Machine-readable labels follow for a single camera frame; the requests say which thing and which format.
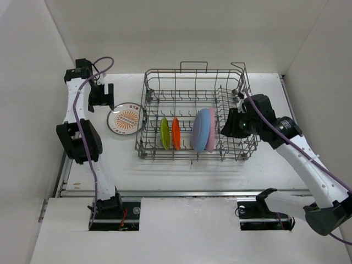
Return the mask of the pink plate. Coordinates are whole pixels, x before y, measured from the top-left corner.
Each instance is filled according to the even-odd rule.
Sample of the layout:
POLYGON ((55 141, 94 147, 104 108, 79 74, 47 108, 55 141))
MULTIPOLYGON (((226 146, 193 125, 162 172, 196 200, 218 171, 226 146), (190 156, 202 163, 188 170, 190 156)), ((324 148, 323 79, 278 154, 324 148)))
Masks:
POLYGON ((213 108, 209 108, 208 110, 210 113, 210 131, 205 150, 212 153, 215 146, 215 112, 213 108))

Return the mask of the blue plate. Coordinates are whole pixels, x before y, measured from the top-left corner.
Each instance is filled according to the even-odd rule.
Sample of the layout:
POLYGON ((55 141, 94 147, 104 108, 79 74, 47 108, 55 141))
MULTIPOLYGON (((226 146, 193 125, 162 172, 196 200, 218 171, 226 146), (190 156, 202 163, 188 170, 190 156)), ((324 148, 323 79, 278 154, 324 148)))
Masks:
POLYGON ((201 109, 195 117, 191 143, 195 151, 203 151, 206 148, 211 127, 211 114, 208 108, 201 109))

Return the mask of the white plate orange sunburst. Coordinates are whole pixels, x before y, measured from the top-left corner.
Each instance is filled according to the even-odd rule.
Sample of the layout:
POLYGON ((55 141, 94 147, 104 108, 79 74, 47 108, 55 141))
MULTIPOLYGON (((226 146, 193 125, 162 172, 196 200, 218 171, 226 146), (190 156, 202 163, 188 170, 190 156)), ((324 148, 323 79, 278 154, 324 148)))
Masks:
POLYGON ((143 117, 140 117, 140 115, 142 112, 142 107, 137 103, 120 103, 108 113, 107 127, 117 135, 134 135, 141 128, 143 117))

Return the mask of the orange plastic plate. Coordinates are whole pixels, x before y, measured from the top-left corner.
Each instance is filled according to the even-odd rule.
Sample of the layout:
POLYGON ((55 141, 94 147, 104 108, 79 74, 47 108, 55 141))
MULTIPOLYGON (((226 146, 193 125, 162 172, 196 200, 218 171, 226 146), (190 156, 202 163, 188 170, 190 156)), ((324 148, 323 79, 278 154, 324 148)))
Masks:
POLYGON ((176 150, 180 150, 181 148, 181 133, 180 133, 180 126, 179 120, 177 117, 174 117, 172 122, 172 141, 174 148, 176 150))

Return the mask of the green plastic plate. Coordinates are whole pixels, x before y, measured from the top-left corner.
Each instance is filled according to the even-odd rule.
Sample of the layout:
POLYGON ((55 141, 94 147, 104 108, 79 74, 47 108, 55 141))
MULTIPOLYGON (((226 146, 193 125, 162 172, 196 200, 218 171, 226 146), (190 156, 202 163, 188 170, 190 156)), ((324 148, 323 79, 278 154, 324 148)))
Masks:
POLYGON ((163 117, 161 120, 160 135, 161 135, 161 143, 163 148, 165 150, 169 150, 170 134, 169 134, 168 120, 166 117, 163 117))

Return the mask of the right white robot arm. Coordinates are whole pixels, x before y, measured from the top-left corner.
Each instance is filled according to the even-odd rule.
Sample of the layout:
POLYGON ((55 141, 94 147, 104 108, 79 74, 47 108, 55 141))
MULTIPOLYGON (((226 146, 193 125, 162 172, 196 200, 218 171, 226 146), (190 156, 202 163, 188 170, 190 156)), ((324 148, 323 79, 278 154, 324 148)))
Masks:
POLYGON ((305 200, 268 188, 256 196, 256 213, 262 217, 270 213, 291 215, 317 234, 330 235, 351 218, 351 188, 325 167, 296 122, 276 117, 268 96, 240 94, 239 98, 240 106, 229 109, 221 134, 236 139, 257 135, 291 165, 313 197, 305 200))

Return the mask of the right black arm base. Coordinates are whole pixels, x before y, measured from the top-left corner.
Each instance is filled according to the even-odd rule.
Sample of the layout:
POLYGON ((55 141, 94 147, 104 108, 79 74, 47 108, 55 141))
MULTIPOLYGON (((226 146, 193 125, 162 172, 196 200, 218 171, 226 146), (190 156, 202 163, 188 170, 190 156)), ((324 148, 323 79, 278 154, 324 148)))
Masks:
POLYGON ((237 200, 235 215, 239 218, 241 231, 284 230, 292 231, 295 218, 284 213, 271 212, 260 202, 237 200))

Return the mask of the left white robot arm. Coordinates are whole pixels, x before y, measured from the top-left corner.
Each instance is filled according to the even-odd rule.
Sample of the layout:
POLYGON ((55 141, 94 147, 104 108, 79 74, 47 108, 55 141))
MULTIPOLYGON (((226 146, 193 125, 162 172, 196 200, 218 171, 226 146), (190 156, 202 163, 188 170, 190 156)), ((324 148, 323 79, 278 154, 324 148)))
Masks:
POLYGON ((87 118, 88 112, 94 112, 96 106, 114 107, 114 86, 104 84, 104 73, 86 58, 77 59, 75 68, 66 71, 67 111, 56 132, 68 158, 86 167, 93 176, 95 200, 89 208, 93 215, 117 218, 123 212, 123 203, 116 186, 103 169, 101 137, 87 118))

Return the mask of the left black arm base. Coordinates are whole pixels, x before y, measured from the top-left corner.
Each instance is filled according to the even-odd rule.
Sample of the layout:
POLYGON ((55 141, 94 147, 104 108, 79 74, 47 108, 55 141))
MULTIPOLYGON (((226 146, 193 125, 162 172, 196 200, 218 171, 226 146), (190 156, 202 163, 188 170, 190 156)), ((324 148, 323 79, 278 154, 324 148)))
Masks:
POLYGON ((122 209, 113 209, 107 212, 97 210, 94 214, 92 206, 89 221, 89 231, 139 231, 141 215, 141 199, 128 198, 123 201, 122 209))

